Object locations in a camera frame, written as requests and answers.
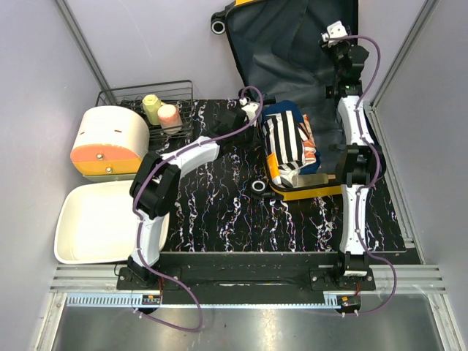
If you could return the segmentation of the navy blue garment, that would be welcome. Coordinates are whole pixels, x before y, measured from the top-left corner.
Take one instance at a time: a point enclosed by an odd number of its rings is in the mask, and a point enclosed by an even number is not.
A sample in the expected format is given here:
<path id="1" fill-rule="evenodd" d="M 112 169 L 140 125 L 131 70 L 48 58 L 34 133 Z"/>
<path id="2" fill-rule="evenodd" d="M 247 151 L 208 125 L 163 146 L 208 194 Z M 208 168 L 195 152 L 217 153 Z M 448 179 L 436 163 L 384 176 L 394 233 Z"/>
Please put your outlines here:
<path id="1" fill-rule="evenodd" d="M 261 122 L 261 130 L 262 130 L 263 121 L 264 121 L 264 118 L 265 118 L 266 115 L 274 114 L 274 113 L 280 113 L 280 112 L 284 112 L 284 111 L 288 111 L 288 110 L 290 110 L 292 112 L 292 116 L 293 116 L 294 121 L 296 122 L 297 125 L 298 125 L 299 122 L 303 121 L 303 114 L 300 112 L 298 106 L 294 102 L 291 102 L 290 100 L 283 100 L 281 102 L 277 102 L 276 104 L 268 106 L 264 110 L 263 119 L 262 119 L 262 122 Z M 297 173 L 297 174 L 301 174 L 301 175 L 317 173 L 317 171 L 321 167 L 320 152 L 317 150 L 315 155 L 316 155 L 317 161 L 314 164 L 311 164 L 311 165 L 306 165 L 305 164 L 302 168 L 300 168 L 300 169 L 298 169 L 296 171 L 292 171 L 290 173 Z"/>

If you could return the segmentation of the black white striped garment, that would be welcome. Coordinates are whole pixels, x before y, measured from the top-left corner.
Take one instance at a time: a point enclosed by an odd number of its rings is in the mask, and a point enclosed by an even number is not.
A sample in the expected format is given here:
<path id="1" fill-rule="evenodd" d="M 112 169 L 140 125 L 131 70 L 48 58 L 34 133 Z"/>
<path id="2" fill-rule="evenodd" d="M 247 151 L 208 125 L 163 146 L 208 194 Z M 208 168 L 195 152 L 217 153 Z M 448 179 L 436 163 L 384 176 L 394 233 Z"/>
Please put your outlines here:
<path id="1" fill-rule="evenodd" d="M 267 155 L 276 157 L 280 173 L 288 174 L 305 165 L 303 133 L 290 110 L 266 115 L 262 131 Z"/>

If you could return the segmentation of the yellow Pikachu suitcase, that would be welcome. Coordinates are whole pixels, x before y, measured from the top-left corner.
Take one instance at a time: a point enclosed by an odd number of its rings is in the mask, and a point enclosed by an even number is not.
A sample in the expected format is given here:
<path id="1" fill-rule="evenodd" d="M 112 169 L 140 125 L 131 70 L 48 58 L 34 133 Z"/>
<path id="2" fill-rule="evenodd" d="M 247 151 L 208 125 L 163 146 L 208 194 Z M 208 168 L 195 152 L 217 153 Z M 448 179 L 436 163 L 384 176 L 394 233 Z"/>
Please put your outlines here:
<path id="1" fill-rule="evenodd" d="M 326 88 L 333 85 L 335 72 L 320 42 L 326 27 L 338 20 L 349 34 L 354 34 L 358 30 L 358 3 L 234 1 L 214 13 L 210 21 L 214 34 L 226 35 L 243 83 L 261 91 L 263 113 L 270 105 L 290 100 L 308 116 L 320 152 L 321 167 L 317 173 L 335 176 L 346 141 L 336 100 L 326 97 Z M 291 179 L 297 173 L 280 174 L 282 185 L 275 185 L 267 167 L 262 119 L 263 114 L 257 130 L 267 184 L 253 186 L 259 197 L 291 201 L 341 193 L 337 180 L 322 186 L 293 187 Z"/>

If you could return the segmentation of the orange white patterned towel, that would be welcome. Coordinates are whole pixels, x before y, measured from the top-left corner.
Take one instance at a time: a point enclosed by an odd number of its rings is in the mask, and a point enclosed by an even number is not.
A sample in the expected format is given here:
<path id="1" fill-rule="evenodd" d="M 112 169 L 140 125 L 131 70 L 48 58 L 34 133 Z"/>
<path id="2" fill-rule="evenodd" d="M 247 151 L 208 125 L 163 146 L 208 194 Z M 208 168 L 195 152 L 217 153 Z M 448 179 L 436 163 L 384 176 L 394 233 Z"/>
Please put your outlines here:
<path id="1" fill-rule="evenodd" d="M 317 161 L 316 158 L 316 145 L 314 136 L 312 134 L 312 128 L 309 123 L 308 116 L 303 114 L 303 121 L 298 123 L 298 129 L 303 144 L 303 155 L 306 165 L 314 164 Z"/>

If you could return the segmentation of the white plastic tray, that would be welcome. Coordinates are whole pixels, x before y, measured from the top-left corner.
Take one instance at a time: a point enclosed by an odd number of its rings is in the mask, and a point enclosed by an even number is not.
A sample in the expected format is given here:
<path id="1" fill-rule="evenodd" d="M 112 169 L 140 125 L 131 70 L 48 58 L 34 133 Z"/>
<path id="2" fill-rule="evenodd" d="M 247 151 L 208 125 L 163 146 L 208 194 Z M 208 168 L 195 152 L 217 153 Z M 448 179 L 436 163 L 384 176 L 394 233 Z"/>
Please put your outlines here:
<path id="1" fill-rule="evenodd" d="M 132 211 L 132 182 L 79 186 L 66 197 L 58 218 L 54 255 L 63 264 L 112 263 L 131 257 L 153 265 L 165 245 L 170 215 L 150 220 Z"/>

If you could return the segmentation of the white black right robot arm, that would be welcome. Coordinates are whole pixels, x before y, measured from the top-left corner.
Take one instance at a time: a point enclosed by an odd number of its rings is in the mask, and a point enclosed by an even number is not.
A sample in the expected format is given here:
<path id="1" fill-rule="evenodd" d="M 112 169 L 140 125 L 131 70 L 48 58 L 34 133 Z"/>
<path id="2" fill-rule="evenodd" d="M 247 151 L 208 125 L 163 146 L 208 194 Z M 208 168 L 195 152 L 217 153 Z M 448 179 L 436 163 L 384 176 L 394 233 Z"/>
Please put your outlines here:
<path id="1" fill-rule="evenodd" d="M 336 100 L 336 112 L 346 144 L 336 166 L 336 180 L 343 197 L 343 230 L 332 281 L 348 290 L 370 274 L 365 243 L 366 204 L 369 188 L 385 172 L 381 149 L 374 144 L 363 111 L 361 72 L 369 52 L 351 37 L 325 35 L 320 47 L 333 63 L 335 79 L 326 97 Z"/>

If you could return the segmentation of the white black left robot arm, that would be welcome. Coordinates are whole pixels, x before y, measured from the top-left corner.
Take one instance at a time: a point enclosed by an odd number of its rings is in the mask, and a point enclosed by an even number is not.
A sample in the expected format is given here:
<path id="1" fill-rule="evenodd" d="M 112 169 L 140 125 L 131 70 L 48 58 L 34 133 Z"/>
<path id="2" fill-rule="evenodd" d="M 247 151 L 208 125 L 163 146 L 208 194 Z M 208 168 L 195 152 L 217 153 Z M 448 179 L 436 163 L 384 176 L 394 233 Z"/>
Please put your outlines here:
<path id="1" fill-rule="evenodd" d="M 148 290 L 157 283 L 158 272 L 150 266 L 158 261 L 165 245 L 180 180 L 223 156 L 229 147 L 246 141 L 261 111 L 257 102 L 226 110 L 214 127 L 189 145 L 166 154 L 150 151 L 144 156 L 129 190 L 140 223 L 127 267 L 138 287 Z"/>

